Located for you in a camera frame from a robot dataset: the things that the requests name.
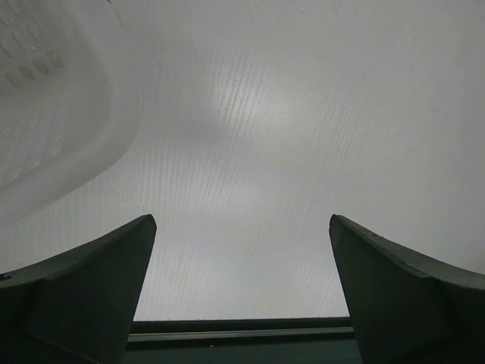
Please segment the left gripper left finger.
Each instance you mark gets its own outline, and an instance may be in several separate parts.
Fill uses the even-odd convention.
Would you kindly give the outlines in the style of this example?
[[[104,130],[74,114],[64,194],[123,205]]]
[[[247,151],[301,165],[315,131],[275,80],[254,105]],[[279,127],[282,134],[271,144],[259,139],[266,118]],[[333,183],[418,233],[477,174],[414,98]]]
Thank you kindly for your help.
[[[119,363],[155,242],[143,215],[1,275],[3,363]]]

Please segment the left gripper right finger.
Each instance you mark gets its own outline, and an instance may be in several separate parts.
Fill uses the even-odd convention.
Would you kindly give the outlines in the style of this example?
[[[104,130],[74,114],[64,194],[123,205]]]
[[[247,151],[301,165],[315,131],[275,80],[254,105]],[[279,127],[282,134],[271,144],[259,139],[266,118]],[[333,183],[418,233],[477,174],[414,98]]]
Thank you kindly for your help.
[[[482,363],[484,276],[333,215],[330,242],[364,363]]]

